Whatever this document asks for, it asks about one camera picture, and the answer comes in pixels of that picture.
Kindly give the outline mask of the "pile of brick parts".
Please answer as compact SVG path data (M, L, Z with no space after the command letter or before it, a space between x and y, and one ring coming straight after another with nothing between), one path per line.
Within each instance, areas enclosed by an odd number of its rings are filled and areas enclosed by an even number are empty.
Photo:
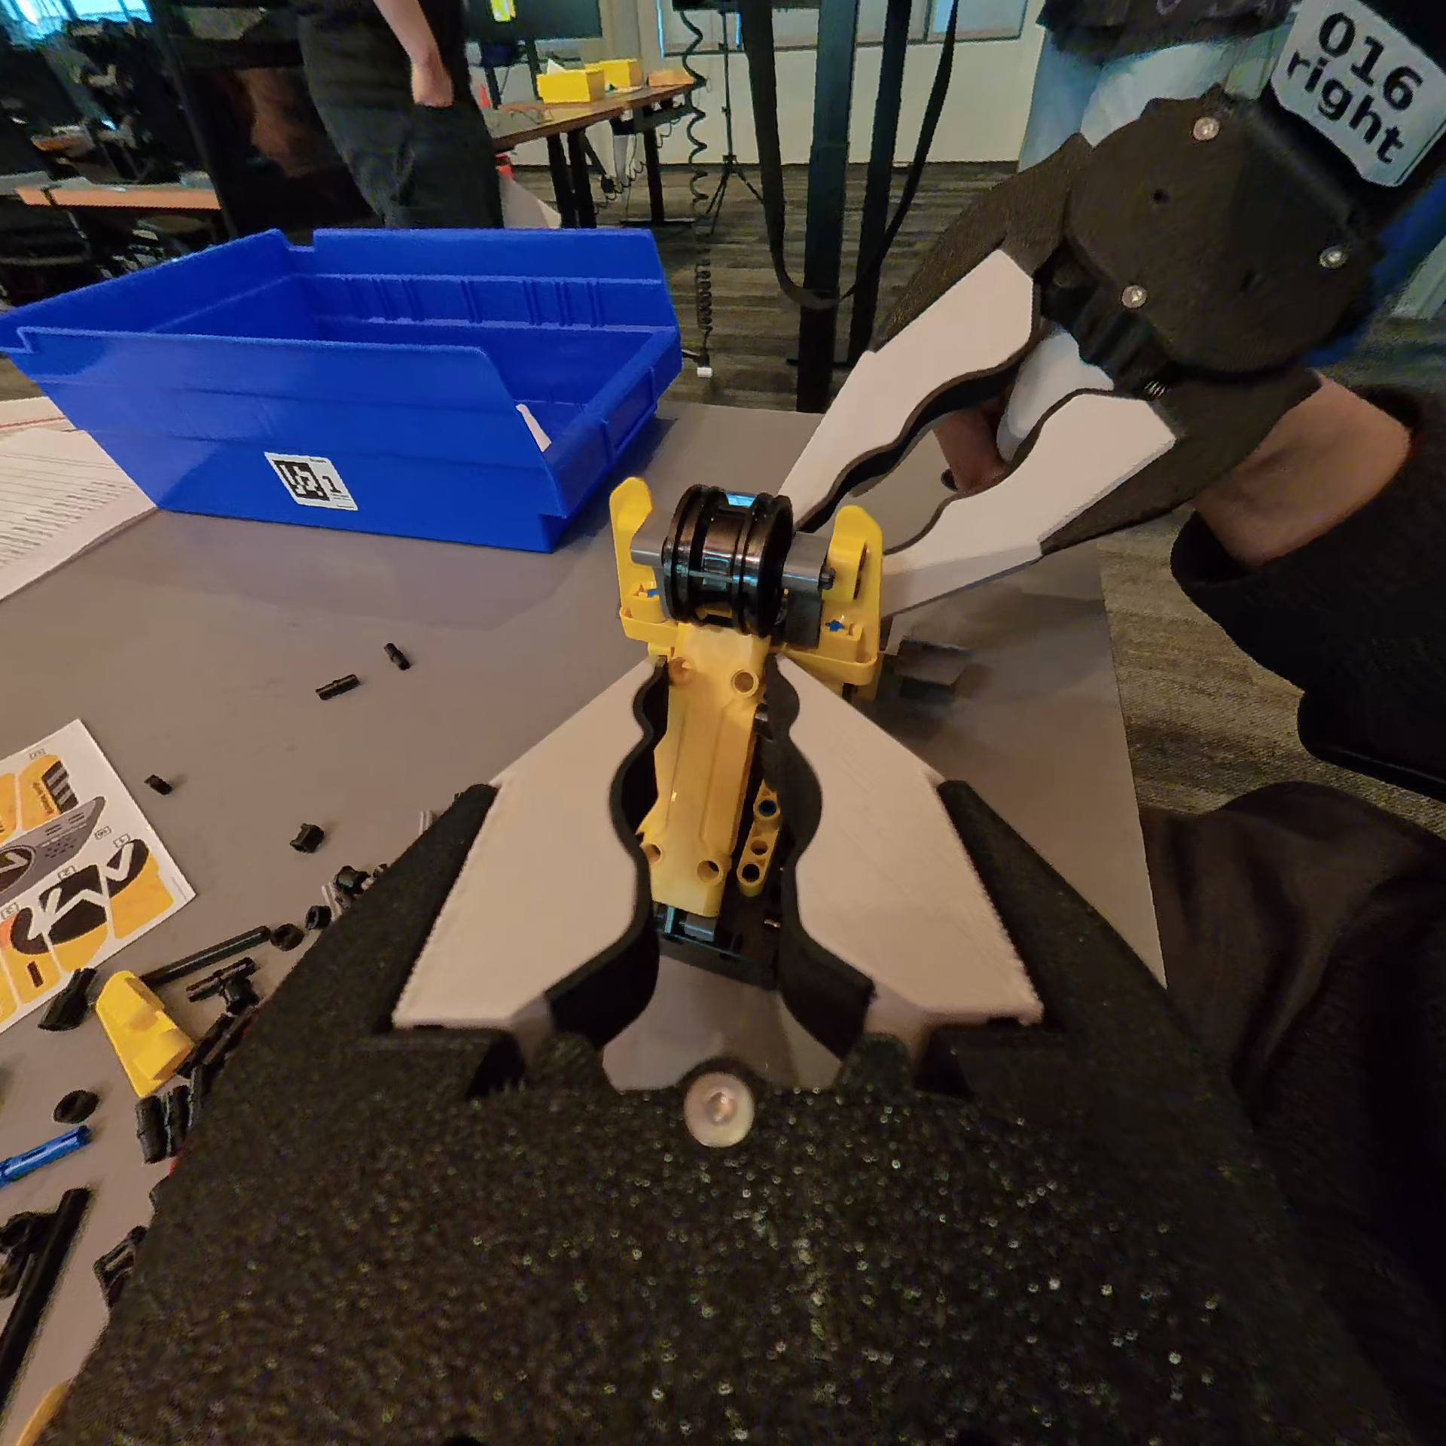
M100 988L94 1017L116 1053L125 1086L136 1095L138 1140L147 1164L174 1164L208 1089L249 1029L260 997L247 952L267 941L284 950L297 947L308 932L324 931L373 880L373 874L344 868L327 886L327 902L311 908L302 929L287 925L273 932L261 929L257 940L235 937L147 976L119 970ZM222 997L225 1009L205 1036L193 1039L172 1018L159 990L210 964L219 969L190 987L189 1000ZM55 1208L23 1210L3 1220L3 1300L13 1303L3 1327L3 1408L9 1408L92 1202L89 1188L74 1188Z

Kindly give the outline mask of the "person's right hand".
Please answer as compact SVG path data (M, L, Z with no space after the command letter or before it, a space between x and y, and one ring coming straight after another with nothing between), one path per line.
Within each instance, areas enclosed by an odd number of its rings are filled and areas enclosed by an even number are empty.
M1195 511L1246 569L1326 536L1380 497L1415 450L1415 435L1324 372L1257 449L1204 488Z

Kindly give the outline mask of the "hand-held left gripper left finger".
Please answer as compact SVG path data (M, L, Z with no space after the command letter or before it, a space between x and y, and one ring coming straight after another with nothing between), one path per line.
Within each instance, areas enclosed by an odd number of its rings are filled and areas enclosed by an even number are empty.
M534 1056L552 1035L601 1050L659 976L621 779L647 758L642 661L491 780L479 831L392 1012L397 1032L491 1030Z

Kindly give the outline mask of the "person's right forearm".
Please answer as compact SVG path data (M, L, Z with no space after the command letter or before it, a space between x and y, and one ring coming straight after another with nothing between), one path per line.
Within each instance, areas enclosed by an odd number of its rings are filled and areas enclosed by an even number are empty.
M1174 578L1263 669L1302 693L1318 758L1443 797L1443 390L1353 390L1415 435L1388 488L1324 536L1248 569L1193 512Z

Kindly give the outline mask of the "yellow brick vehicle model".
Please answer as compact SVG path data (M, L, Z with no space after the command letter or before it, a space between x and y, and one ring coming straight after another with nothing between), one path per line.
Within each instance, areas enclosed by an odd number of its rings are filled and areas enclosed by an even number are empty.
M621 625L666 685L657 798L635 825L660 946L772 988L794 840L766 759L767 666L791 661L847 702L877 696L883 530L848 505L827 535L805 532L785 497L702 483L669 511L642 477L609 515Z

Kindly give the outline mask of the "blue plastic bin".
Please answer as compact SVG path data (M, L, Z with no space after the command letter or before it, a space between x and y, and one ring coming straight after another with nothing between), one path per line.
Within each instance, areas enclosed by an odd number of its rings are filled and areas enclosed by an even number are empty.
M683 360L656 239L620 226L273 229L29 303L2 336L159 509L534 553Z

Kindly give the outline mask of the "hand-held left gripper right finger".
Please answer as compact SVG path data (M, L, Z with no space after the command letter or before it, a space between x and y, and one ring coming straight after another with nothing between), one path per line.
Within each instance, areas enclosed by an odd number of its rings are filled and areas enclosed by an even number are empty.
M800 663L773 661L773 788L793 846L776 984L838 1057L886 1036L919 1060L942 1029L1044 1020L943 786Z

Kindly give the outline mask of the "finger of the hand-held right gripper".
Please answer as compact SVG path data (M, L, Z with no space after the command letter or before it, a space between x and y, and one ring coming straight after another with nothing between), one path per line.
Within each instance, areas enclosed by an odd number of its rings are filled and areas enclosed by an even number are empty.
M1035 277L993 250L924 312L853 366L782 487L799 532L823 526L844 496L891 473L937 419L1013 386L1005 435L1022 446L1044 417Z
M924 533L885 557L880 615L1032 565L1050 538L1165 458L1177 440L1145 399L1070 396L1040 422L1004 480L949 502Z

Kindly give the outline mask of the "printed paper sheet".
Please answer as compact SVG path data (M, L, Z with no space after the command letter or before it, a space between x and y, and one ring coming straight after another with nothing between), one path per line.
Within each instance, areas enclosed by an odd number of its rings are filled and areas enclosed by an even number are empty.
M154 511L151 499L55 402L2 402L3 599Z

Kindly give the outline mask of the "wooden desk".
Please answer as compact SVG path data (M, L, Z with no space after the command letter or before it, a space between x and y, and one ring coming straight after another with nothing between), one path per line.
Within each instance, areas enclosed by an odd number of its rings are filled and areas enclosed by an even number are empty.
M598 226L586 136L592 127L606 123L624 140L642 140L650 211L647 218L626 221L626 226L690 229L689 218L666 212L657 134L692 116L696 86L698 81L681 75L669 83L645 84L579 104L516 102L501 108L485 107L482 116L498 152L511 154L534 142L547 145L552 190L562 226Z

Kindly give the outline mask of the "yellow black sticker sheet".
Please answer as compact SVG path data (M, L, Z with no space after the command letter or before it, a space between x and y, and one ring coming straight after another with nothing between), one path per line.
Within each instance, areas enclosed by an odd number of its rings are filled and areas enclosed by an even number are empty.
M83 721L3 758L3 1029L195 896Z

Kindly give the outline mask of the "black desk leg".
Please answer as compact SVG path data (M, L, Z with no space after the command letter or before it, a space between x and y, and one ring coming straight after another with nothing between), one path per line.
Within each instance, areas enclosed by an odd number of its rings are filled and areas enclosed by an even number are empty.
M859 12L859 1L820 5L805 203L803 288L818 294L827 306L805 306L800 310L799 413L823 413L827 408L836 363Z

